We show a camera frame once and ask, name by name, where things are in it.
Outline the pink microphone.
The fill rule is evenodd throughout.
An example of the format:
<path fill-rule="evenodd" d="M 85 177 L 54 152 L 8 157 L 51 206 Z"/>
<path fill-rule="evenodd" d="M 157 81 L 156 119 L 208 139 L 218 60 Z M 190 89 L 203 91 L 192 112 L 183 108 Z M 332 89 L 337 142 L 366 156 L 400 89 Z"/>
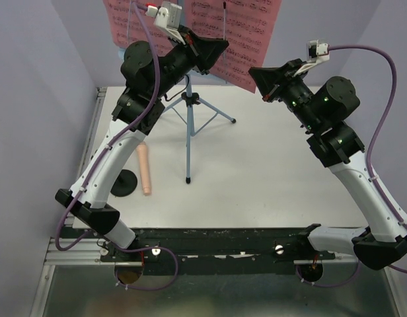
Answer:
<path fill-rule="evenodd" d="M 145 142 L 141 142 L 136 147 L 138 163 L 139 163 L 139 171 L 141 177 L 141 186 L 144 195 L 151 195 L 152 187 L 151 187 L 151 178 L 150 178 L 150 171 L 149 171 L 149 156 L 148 156 L 148 147 Z"/>

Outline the black microphone stand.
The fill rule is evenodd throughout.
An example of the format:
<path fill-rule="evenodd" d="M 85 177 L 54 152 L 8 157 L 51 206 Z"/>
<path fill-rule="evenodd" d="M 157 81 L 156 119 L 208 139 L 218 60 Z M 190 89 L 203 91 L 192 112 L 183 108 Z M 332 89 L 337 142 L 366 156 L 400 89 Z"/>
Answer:
<path fill-rule="evenodd" d="M 126 197 L 137 187 L 137 176 L 131 170 L 123 169 L 116 178 L 110 193 L 116 197 Z"/>

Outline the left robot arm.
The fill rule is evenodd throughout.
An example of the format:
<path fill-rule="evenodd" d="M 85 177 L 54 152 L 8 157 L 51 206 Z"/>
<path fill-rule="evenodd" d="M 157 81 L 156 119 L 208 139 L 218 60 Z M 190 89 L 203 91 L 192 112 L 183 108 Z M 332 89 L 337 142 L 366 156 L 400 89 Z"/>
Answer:
<path fill-rule="evenodd" d="M 136 41 L 124 52 L 121 73 L 126 88 L 112 113 L 106 135 L 78 180 L 55 199 L 90 229 L 116 245 L 125 261 L 139 251 L 135 233 L 107 204 L 110 190 L 136 147 L 149 135 L 165 109 L 161 98 L 191 70 L 207 75 L 229 43 L 180 27 L 180 41 L 159 56 L 150 42 Z"/>

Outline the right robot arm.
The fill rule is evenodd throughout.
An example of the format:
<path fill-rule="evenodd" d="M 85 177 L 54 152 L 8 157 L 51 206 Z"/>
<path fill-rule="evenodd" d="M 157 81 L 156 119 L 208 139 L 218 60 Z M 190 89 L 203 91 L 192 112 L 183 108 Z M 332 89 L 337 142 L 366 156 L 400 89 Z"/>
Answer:
<path fill-rule="evenodd" d="M 311 225 L 296 242 L 297 253 L 305 259 L 321 251 L 355 256 L 364 265 L 380 270 L 407 254 L 407 215 L 392 213 L 396 201 L 386 190 L 378 190 L 379 177 L 369 174 L 365 146 L 345 123 L 360 105 L 355 87 L 341 76 L 329 78 L 313 93 L 298 70 L 300 59 L 281 67 L 251 67 L 249 74 L 265 102 L 283 102 L 310 136 L 314 156 L 347 189 L 367 221 L 356 229 Z"/>

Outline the blue music stand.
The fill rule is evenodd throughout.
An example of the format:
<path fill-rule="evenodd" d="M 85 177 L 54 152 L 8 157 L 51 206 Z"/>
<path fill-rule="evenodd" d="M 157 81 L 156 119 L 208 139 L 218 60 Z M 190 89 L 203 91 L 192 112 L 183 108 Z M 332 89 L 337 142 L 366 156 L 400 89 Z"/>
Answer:
<path fill-rule="evenodd" d="M 214 105 L 210 104 L 208 101 L 204 100 L 199 96 L 197 92 L 192 90 L 192 82 L 191 76 L 188 73 L 185 75 L 185 88 L 170 98 L 165 98 L 166 102 L 171 101 L 174 99 L 164 110 L 168 112 L 169 110 L 173 110 L 176 115 L 186 124 L 186 178 L 185 182 L 190 184 L 191 176 L 190 176 L 190 163 L 191 163 L 191 138 L 195 137 L 203 128 L 205 128 L 210 122 L 212 122 L 217 116 L 223 116 L 231 123 L 236 123 L 236 119 L 229 116 L 228 114 L 224 113 Z M 186 104 L 186 118 L 183 118 L 180 113 L 175 109 L 175 106 L 181 102 L 185 102 Z M 214 111 L 214 115 L 208 119 L 199 129 L 195 129 L 195 122 L 194 122 L 194 106 L 203 104 L 210 110 Z"/>

